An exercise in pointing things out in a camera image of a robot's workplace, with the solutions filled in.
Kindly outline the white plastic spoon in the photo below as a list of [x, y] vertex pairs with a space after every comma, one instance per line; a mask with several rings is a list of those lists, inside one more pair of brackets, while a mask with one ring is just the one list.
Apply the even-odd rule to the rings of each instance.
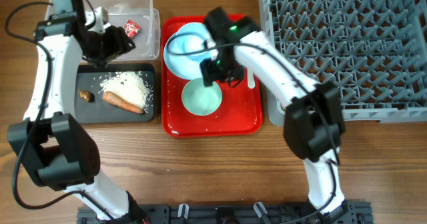
[[249, 69], [247, 69], [247, 78], [248, 78], [248, 87], [250, 89], [253, 89], [256, 86], [256, 82], [254, 78], [254, 73]]

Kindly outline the red snack wrapper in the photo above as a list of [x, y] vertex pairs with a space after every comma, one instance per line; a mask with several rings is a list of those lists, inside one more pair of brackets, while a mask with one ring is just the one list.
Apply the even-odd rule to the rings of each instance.
[[129, 38], [133, 38], [141, 29], [141, 27], [132, 20], [127, 20], [123, 29]]

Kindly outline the light blue small bowl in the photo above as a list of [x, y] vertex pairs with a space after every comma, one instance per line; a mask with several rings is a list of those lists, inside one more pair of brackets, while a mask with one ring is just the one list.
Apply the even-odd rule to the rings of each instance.
[[[187, 23], [177, 31], [175, 38], [179, 53], [190, 53], [213, 47], [215, 43], [212, 41], [211, 36], [202, 23]], [[186, 55], [188, 59], [201, 62], [204, 59], [215, 59], [218, 56], [217, 50], [205, 51], [203, 53]]]

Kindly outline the green bowl with rice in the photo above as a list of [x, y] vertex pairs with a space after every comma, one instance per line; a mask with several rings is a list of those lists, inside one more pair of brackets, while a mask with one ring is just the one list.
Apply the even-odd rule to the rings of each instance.
[[206, 116], [214, 113], [222, 104], [222, 90], [213, 82], [205, 86], [202, 78], [189, 81], [181, 93], [181, 101], [193, 115]]

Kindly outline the light blue plate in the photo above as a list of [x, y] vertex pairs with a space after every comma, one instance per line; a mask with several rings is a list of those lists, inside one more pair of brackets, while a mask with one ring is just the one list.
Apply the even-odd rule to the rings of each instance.
[[163, 59], [166, 67], [177, 77], [187, 80], [197, 79], [201, 77], [201, 71], [198, 61], [188, 59], [186, 55], [171, 55], [169, 52], [179, 53], [175, 44], [174, 33], [168, 40], [167, 46], [163, 49]]

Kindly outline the orange carrot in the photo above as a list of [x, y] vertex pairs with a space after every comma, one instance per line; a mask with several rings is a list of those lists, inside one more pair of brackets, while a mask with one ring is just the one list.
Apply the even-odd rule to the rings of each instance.
[[145, 111], [127, 101], [122, 99], [120, 96], [112, 93], [110, 91], [105, 92], [102, 95], [102, 99], [110, 105], [115, 107], [119, 107], [120, 109], [124, 109], [126, 111], [130, 111], [132, 113], [143, 114]]

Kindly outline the brown food scrap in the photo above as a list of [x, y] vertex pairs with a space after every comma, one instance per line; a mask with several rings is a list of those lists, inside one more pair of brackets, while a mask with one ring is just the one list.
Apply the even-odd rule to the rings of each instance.
[[91, 103], [94, 99], [94, 95], [89, 91], [78, 91], [79, 97], [86, 101], [87, 103]]

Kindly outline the white rice pile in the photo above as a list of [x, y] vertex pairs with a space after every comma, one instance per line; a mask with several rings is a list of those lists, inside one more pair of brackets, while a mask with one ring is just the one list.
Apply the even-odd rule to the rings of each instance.
[[147, 112], [154, 94], [153, 85], [144, 77], [147, 73], [117, 72], [100, 83], [101, 94], [110, 91]]

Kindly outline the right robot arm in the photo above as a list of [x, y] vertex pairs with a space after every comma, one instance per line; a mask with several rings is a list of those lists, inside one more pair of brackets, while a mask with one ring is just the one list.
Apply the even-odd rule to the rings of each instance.
[[215, 59], [200, 63], [203, 84], [240, 82], [245, 71], [254, 73], [285, 109], [284, 139], [304, 163], [308, 201], [323, 220], [335, 221], [345, 203], [338, 177], [345, 131], [338, 88], [295, 67], [250, 17], [232, 21], [218, 7], [203, 23], [218, 51]]

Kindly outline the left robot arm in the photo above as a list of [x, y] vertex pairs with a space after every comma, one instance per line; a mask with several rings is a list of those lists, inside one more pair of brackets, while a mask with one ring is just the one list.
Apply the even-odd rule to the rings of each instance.
[[74, 114], [81, 61], [104, 67], [135, 43], [105, 15], [88, 21], [88, 0], [51, 0], [50, 6], [52, 14], [31, 38], [39, 62], [30, 105], [23, 121], [7, 130], [17, 154], [15, 170], [24, 168], [34, 184], [59, 192], [61, 199], [77, 197], [100, 223], [145, 223], [147, 216], [131, 194], [101, 170], [97, 145]]

